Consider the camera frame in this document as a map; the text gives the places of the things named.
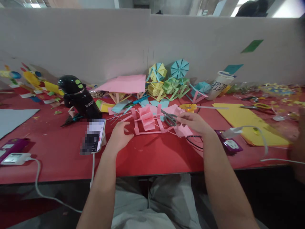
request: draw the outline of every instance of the white cup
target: white cup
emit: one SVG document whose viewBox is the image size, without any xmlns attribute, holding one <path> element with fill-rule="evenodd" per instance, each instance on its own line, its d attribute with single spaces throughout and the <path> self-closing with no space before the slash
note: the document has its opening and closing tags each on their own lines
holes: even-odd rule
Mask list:
<svg viewBox="0 0 305 229">
<path fill-rule="evenodd" d="M 211 90 L 206 97 L 207 100 L 214 100 L 216 97 L 231 83 L 236 76 L 230 75 L 228 72 L 218 72 L 217 78 L 211 84 Z"/>
</svg>

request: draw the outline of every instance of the person's left hand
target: person's left hand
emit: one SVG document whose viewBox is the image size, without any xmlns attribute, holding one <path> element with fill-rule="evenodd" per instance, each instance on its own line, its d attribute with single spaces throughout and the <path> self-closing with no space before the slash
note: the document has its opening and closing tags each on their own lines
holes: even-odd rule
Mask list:
<svg viewBox="0 0 305 229">
<path fill-rule="evenodd" d="M 111 151 L 115 151 L 116 153 L 118 153 L 121 149 L 123 149 L 127 145 L 127 143 L 134 136 L 134 134 L 125 135 L 124 133 L 124 131 L 126 130 L 124 127 L 129 124 L 130 122 L 117 123 L 107 143 L 107 148 L 109 148 Z"/>
</svg>

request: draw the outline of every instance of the paper fan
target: paper fan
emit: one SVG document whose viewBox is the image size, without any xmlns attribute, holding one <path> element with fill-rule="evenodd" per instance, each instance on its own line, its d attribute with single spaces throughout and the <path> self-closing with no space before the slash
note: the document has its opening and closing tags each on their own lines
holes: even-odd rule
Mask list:
<svg viewBox="0 0 305 229">
<path fill-rule="evenodd" d="M 185 77 L 186 73 L 188 72 L 190 63 L 184 59 L 177 60 L 171 66 L 171 78 L 182 79 Z"/>
<path fill-rule="evenodd" d="M 164 67 L 163 63 L 156 63 L 149 69 L 149 74 L 146 79 L 146 82 L 148 82 L 149 78 L 153 82 L 160 82 L 165 79 L 167 70 Z"/>
</svg>

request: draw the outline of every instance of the white partition wall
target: white partition wall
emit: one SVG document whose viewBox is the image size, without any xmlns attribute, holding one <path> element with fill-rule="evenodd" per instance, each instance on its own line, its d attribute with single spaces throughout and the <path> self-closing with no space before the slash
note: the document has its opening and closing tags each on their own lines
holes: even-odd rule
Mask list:
<svg viewBox="0 0 305 229">
<path fill-rule="evenodd" d="M 151 16 L 148 65 L 184 58 L 188 78 L 213 79 L 244 64 L 235 82 L 305 83 L 305 33 L 294 18 Z M 253 40 L 254 52 L 241 53 Z"/>
<path fill-rule="evenodd" d="M 0 70 L 8 63 L 21 72 L 19 62 L 25 61 L 57 78 L 72 74 L 102 84 L 146 73 L 155 62 L 170 67 L 184 58 L 190 62 L 187 77 L 197 81 L 213 79 L 227 65 L 244 64 L 236 82 L 305 83 L 299 23 L 293 18 L 151 15 L 135 9 L 1 9 Z M 241 53 L 260 39 L 254 52 Z"/>
<path fill-rule="evenodd" d="M 101 84 L 145 72 L 149 20 L 150 10 L 1 9 L 0 51 Z"/>
</svg>

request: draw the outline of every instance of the gray paper sheet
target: gray paper sheet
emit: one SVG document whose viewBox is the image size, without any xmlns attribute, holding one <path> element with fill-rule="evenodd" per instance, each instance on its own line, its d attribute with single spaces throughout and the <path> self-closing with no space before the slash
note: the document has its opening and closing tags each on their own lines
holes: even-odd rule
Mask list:
<svg viewBox="0 0 305 229">
<path fill-rule="evenodd" d="M 39 109 L 0 109 L 0 139 L 32 117 Z"/>
</svg>

